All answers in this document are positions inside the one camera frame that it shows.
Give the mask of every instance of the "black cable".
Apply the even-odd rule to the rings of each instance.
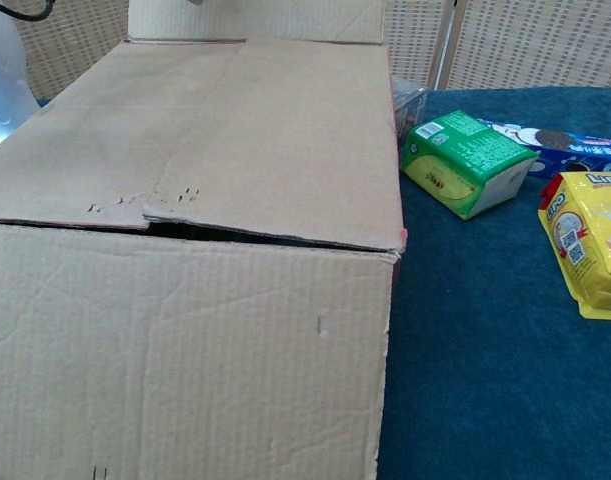
[[[25,22],[40,22],[41,20],[45,20],[49,17],[49,14],[52,13],[52,8],[54,8],[54,2],[56,0],[45,0],[45,8],[41,13],[36,15],[27,15],[25,13],[17,12],[12,10],[11,8],[7,8],[5,5],[0,3],[0,12],[5,15],[9,15],[12,18],[16,18],[17,20],[23,20]]]

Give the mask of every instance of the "white object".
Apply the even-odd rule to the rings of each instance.
[[[289,38],[383,41],[385,0],[131,0],[129,36],[148,40]]]
[[[391,102],[384,47],[122,44],[3,142],[0,223],[126,233],[0,225],[0,478],[374,479]]]
[[[27,85],[23,42],[12,19],[0,12],[0,142],[38,108]]]

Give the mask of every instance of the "green package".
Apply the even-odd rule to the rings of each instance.
[[[457,110],[414,128],[401,169],[463,220],[514,198],[536,153]]]

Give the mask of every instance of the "barcode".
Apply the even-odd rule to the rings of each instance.
[[[576,230],[572,229],[567,232],[565,235],[561,237],[561,243],[563,244],[563,248],[567,250],[569,247],[574,245],[578,241],[578,235],[576,234]]]
[[[576,242],[568,251],[569,261],[572,262],[572,265],[576,266],[578,262],[585,258],[585,250],[581,245],[581,242]]]
[[[440,132],[442,129],[443,127],[441,127],[438,123],[431,122],[420,127],[418,130],[416,130],[416,133],[427,140],[429,137]]]

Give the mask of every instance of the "blue cookie package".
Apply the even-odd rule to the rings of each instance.
[[[551,179],[559,172],[611,172],[611,140],[481,120],[538,153],[529,175]]]

